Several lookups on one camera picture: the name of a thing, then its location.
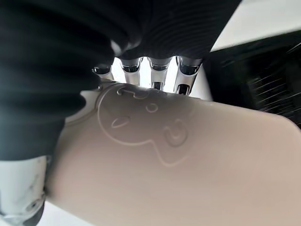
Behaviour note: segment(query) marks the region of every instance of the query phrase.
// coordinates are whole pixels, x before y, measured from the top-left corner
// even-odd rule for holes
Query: black cloth
[[[0,160],[51,155],[91,69],[122,59],[209,53],[240,0],[3,0]]]

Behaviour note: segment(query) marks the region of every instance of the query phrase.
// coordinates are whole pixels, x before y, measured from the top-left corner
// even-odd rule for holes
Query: embossed eye
[[[111,127],[113,129],[121,128],[121,127],[124,127],[125,125],[127,125],[129,122],[130,122],[129,117],[127,117],[127,116],[119,117],[112,122]]]
[[[188,131],[181,120],[176,120],[174,127],[165,127],[163,134],[166,142],[171,147],[182,146],[188,138]]]
[[[151,104],[146,105],[145,108],[146,108],[147,112],[155,113],[158,110],[158,105],[151,103]]]

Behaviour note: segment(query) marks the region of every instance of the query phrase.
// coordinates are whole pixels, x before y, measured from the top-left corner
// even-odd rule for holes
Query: embossed cartoon face
[[[117,84],[104,91],[98,119],[105,134],[123,145],[152,143],[165,165],[187,157],[195,102],[156,89]]]

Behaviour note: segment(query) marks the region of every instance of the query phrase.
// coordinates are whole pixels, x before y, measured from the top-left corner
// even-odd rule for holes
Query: embossed smiley face outline
[[[153,144],[160,162],[172,167],[188,157],[189,130],[186,123],[178,117],[168,119],[168,122],[166,117],[162,119],[160,109],[166,108],[166,95],[157,96],[158,94],[160,93],[157,91],[133,85],[115,85],[106,90],[99,102],[98,122],[105,135],[119,144]],[[121,103],[123,106],[110,104],[112,102]],[[129,110],[128,106],[138,106],[140,111]],[[159,121],[143,126],[151,120],[149,117]]]

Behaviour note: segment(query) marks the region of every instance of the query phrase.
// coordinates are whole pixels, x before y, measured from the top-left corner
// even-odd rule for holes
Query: beige panel
[[[113,85],[67,125],[49,201],[94,225],[299,226],[301,133],[289,120]]]

